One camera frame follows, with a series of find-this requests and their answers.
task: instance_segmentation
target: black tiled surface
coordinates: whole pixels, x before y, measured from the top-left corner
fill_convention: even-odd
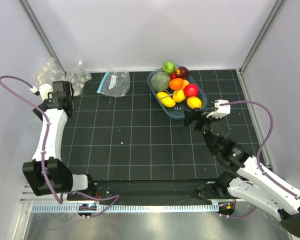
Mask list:
[[[89,173],[94,180],[183,180],[215,179],[225,171],[201,132],[184,127],[183,120],[170,120],[161,109],[147,84],[149,73],[131,72],[130,90],[119,98],[97,94],[103,74],[93,73],[83,96],[74,98],[76,111],[66,123],[61,147],[62,161],[74,174]],[[235,70],[190,74],[207,95],[208,111],[216,99],[244,100]],[[257,153],[246,104],[233,106],[222,121],[234,141]]]

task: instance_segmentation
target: fruit bowl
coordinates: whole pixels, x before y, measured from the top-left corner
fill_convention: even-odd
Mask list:
[[[151,78],[154,74],[156,74],[157,72],[162,72],[163,69],[159,68],[153,72],[151,72],[148,77],[147,77],[147,82],[148,85],[151,89],[151,92],[153,93],[154,97],[156,98],[156,100],[158,101],[158,103],[160,104],[160,106],[162,107],[162,109],[164,110],[164,112],[172,119],[174,120],[180,120],[180,119],[184,119],[185,118],[185,110],[192,110],[190,107],[188,107],[187,105],[187,101],[184,100],[182,102],[176,103],[174,107],[165,107],[160,99],[157,97],[157,93],[156,91],[153,89],[153,87],[151,86]],[[195,84],[198,86],[199,88],[199,94],[197,95],[197,97],[201,100],[202,102],[202,107],[201,109],[204,109],[208,103],[208,99],[207,96],[205,95],[204,91],[202,90],[202,87],[199,86],[196,81],[194,80],[194,78],[191,76],[191,74],[186,78],[188,80],[188,82],[190,84]]]

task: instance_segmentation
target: cantaloupe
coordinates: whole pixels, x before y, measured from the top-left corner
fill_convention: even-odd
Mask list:
[[[164,71],[159,71],[151,77],[150,83],[156,92],[164,92],[169,88],[169,74]]]

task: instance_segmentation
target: reflective metallic surface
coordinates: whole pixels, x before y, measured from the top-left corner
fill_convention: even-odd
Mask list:
[[[252,206],[238,202],[235,215]],[[214,212],[116,213],[76,219],[73,213],[32,213],[26,240],[291,240],[280,223],[257,209],[237,220]]]

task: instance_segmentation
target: orange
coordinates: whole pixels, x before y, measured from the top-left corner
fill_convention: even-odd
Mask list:
[[[189,85],[190,83],[188,82],[188,80],[183,80],[183,86],[182,86],[182,90],[185,90],[185,87],[187,86],[187,85]]]
[[[169,82],[169,87],[174,91],[179,90],[180,88],[183,87],[183,85],[184,85],[184,80],[182,78],[175,78]]]

